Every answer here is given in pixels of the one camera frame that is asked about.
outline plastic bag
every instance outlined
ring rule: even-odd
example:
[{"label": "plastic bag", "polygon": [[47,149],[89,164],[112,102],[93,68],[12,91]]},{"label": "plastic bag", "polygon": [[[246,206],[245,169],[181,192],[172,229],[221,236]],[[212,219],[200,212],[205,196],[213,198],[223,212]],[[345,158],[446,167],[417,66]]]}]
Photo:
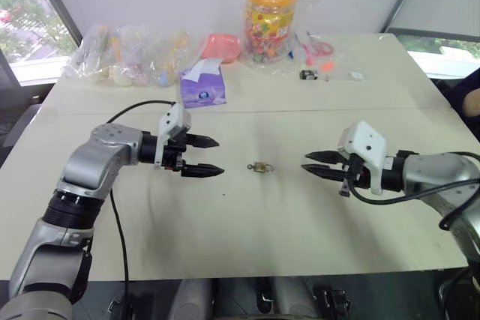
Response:
[{"label": "plastic bag", "polygon": [[120,86],[168,86],[200,58],[205,36],[185,31],[169,37],[144,25],[96,25],[72,55],[66,74]]}]

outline purple tissue box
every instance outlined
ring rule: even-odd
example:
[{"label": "purple tissue box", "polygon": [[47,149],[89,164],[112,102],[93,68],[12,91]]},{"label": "purple tissue box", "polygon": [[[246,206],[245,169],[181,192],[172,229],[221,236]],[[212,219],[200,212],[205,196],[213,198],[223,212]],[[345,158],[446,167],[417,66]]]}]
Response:
[{"label": "purple tissue box", "polygon": [[180,92],[185,108],[197,108],[199,106],[210,106],[225,104],[225,85],[220,75],[202,73],[198,82],[191,80],[180,80]]}]

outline black connector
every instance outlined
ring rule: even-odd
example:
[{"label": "black connector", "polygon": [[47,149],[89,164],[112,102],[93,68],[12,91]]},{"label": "black connector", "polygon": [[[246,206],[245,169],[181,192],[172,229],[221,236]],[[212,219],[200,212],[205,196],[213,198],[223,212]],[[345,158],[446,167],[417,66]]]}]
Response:
[{"label": "black connector", "polygon": [[153,164],[155,162],[155,152],[157,151],[157,137],[147,131],[143,131],[142,133],[143,136],[138,153],[138,161]]},{"label": "black connector", "polygon": [[402,191],[404,189],[404,163],[405,157],[393,157],[391,169],[382,171],[382,189]]},{"label": "black connector", "polygon": [[348,170],[346,171],[346,178],[357,180],[362,173],[364,160],[360,158],[357,154],[350,155],[348,159]]},{"label": "black connector", "polygon": [[43,221],[72,229],[90,229],[100,212],[102,199],[55,191],[43,216]]}]

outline tree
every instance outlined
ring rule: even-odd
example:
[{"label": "tree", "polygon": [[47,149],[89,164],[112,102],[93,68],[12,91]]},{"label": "tree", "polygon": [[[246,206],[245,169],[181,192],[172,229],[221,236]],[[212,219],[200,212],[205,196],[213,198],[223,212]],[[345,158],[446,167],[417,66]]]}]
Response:
[{"label": "tree", "polygon": [[480,43],[472,41],[439,39],[435,37],[418,37],[414,35],[398,35],[398,40],[409,51],[413,52],[432,52],[442,54],[441,46],[449,46],[466,50],[476,58],[480,58]]},{"label": "tree", "polygon": [[35,44],[51,46],[56,56],[70,55],[76,49],[48,0],[0,0],[0,9],[8,11],[12,25],[0,31],[0,45],[8,61],[25,58]]}]

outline small black object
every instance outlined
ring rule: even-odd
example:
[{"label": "small black object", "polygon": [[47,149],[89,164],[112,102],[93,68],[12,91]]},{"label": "small black object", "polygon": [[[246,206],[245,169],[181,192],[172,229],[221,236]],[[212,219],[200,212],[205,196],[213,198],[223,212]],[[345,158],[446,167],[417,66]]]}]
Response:
[{"label": "small black object", "polygon": [[262,314],[268,314],[272,311],[272,284],[268,277],[258,277],[256,279],[256,308]]},{"label": "small black object", "polygon": [[300,79],[302,80],[317,80],[318,71],[316,70],[302,70],[300,72]]},{"label": "small black object", "polygon": [[131,303],[134,297],[132,295],[128,295],[128,300],[125,302],[125,297],[122,297],[120,301],[113,300],[110,305],[108,306],[108,311],[110,313],[111,320],[132,320],[134,318],[134,314],[136,315],[136,309],[134,308],[133,304]]},{"label": "small black object", "polygon": [[340,196],[343,196],[345,198],[350,197],[350,189],[348,188],[347,179],[343,180],[342,186],[341,186],[340,190],[338,191],[338,193],[340,194]]},{"label": "small black object", "polygon": [[315,295],[316,305],[322,319],[348,319],[352,302],[348,300],[344,290],[333,290],[330,285],[317,285],[313,287],[313,295]]}]

